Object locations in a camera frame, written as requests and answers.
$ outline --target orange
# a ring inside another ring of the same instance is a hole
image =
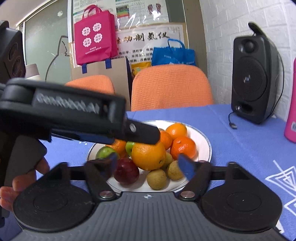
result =
[[[173,140],[181,136],[187,136],[187,128],[181,123],[172,124],[165,131],[171,135]]]
[[[165,149],[167,150],[171,147],[173,140],[169,133],[167,133],[166,131],[161,131],[160,142],[163,143]]]
[[[187,155],[189,158],[193,158],[196,152],[196,144],[189,137],[178,137],[174,139],[170,147],[170,154],[174,160],[178,159],[180,153]]]
[[[123,158],[127,156],[126,153],[126,141],[115,139],[112,145],[106,145],[114,149],[120,156],[120,158]]]
[[[131,151],[134,164],[143,170],[161,168],[165,162],[165,147],[161,142],[156,145],[136,143]]]

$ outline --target table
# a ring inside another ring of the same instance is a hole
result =
[[[129,118],[138,121],[171,120],[192,125],[202,131],[210,140],[213,154],[211,163],[226,166],[235,161],[266,184],[281,198],[283,211],[278,227],[289,240],[296,238],[296,144],[288,141],[283,133],[285,122],[270,118],[261,125],[255,125],[236,115],[231,121],[237,130],[230,128],[229,105],[210,105],[180,109],[128,112]],[[53,168],[66,161],[70,166],[82,165],[93,143],[67,141],[53,138],[47,147],[46,159]],[[211,188],[221,181],[211,183]],[[0,238],[11,239],[20,231],[13,215],[0,229]]]

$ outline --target yellow bag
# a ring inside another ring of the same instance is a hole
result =
[[[139,73],[142,69],[148,68],[151,66],[151,62],[141,62],[141,63],[137,63],[137,64],[131,64],[131,74],[132,77],[134,78],[136,76],[137,73]]]

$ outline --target pink tote bag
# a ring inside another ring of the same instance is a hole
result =
[[[88,16],[96,9],[96,14]],[[117,55],[115,17],[96,5],[84,10],[82,20],[74,24],[76,62],[78,65],[102,61]]]

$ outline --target speaker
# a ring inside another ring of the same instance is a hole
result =
[[[231,108],[251,122],[262,123],[273,111],[279,79],[278,51],[254,23],[255,36],[233,42]]]
[[[22,48],[22,32],[9,28],[7,21],[0,20],[0,83],[24,77],[26,73]]]

